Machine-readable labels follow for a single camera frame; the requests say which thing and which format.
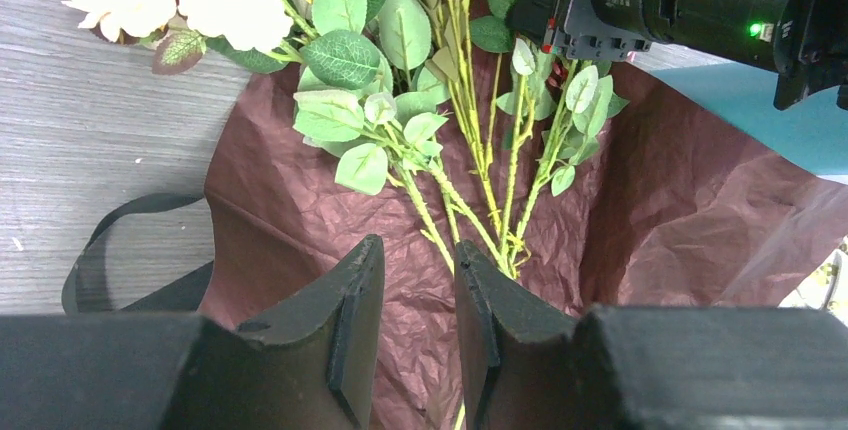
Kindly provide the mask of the black printed ribbon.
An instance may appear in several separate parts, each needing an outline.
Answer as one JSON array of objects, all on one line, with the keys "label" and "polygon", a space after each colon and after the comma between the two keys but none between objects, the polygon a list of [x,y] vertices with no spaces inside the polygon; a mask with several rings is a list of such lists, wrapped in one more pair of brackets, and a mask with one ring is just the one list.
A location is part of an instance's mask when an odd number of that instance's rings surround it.
[{"label": "black printed ribbon", "polygon": [[113,299],[115,284],[110,279],[117,277],[120,283],[131,277],[138,279],[145,270],[143,260],[151,257],[153,250],[134,241],[130,248],[120,248],[120,255],[116,256],[110,243],[114,227],[124,217],[173,212],[203,200],[201,194],[158,192],[132,199],[107,213],[94,227],[64,281],[60,295],[64,313],[198,311],[211,283],[213,261],[119,307]]}]

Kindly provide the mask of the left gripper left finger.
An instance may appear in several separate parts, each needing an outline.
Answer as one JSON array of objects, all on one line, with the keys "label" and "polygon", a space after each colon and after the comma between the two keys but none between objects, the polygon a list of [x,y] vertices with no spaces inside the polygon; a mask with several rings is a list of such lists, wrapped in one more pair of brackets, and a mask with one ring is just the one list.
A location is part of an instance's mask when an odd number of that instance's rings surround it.
[{"label": "left gripper left finger", "polygon": [[368,235],[236,329],[203,321],[160,428],[367,428],[384,279],[383,241]]}]

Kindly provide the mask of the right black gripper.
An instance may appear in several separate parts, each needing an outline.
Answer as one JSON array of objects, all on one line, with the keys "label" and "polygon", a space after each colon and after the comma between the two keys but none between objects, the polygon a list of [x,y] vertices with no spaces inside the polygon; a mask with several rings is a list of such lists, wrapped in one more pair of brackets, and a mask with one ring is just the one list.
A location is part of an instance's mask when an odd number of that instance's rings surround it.
[{"label": "right black gripper", "polygon": [[621,62],[652,46],[641,0],[516,0],[506,25],[542,52],[572,60]]}]

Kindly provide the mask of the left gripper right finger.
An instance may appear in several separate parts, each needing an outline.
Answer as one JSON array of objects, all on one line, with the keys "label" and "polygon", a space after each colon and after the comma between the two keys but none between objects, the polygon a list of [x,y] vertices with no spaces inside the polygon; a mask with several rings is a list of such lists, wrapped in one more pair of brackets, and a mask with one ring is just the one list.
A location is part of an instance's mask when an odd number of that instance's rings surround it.
[{"label": "left gripper right finger", "polygon": [[457,244],[455,263],[467,428],[622,428],[622,392],[598,318],[564,314],[471,241]]}]

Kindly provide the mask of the pink flower bouquet red wrap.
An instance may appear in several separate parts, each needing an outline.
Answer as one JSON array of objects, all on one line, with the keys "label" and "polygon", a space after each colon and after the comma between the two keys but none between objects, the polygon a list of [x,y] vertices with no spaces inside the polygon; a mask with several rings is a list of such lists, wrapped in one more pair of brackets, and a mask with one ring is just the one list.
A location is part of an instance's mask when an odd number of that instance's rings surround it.
[{"label": "pink flower bouquet red wrap", "polygon": [[294,128],[334,156],[338,185],[411,199],[422,236],[448,251],[418,174],[434,179],[450,241],[466,218],[506,274],[529,258],[526,228],[544,187],[573,182],[625,101],[598,63],[569,58],[506,24],[516,0],[62,0],[114,44],[148,43],[178,74],[208,50],[254,71],[300,70]]}]

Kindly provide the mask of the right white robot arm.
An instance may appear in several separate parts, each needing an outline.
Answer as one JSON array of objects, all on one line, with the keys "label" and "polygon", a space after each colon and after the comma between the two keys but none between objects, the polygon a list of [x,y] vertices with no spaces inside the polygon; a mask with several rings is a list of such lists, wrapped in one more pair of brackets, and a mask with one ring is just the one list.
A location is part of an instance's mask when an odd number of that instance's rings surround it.
[{"label": "right white robot arm", "polygon": [[570,59],[676,44],[772,72],[779,110],[829,89],[847,105],[847,0],[516,0],[506,24]]}]

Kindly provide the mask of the dark red wrapping paper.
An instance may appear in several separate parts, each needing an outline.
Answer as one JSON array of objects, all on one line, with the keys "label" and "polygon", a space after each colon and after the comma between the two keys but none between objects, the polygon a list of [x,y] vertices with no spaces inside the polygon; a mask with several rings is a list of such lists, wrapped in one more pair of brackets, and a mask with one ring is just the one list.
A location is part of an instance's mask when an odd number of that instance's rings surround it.
[{"label": "dark red wrapping paper", "polygon": [[[233,327],[384,241],[375,429],[448,429],[461,402],[453,278],[402,189],[334,182],[336,159],[293,129],[297,68],[254,77],[205,182],[215,264],[201,310]],[[578,314],[603,303],[777,304],[847,230],[847,190],[819,179],[648,74],[560,197],[542,195],[520,280]]]}]

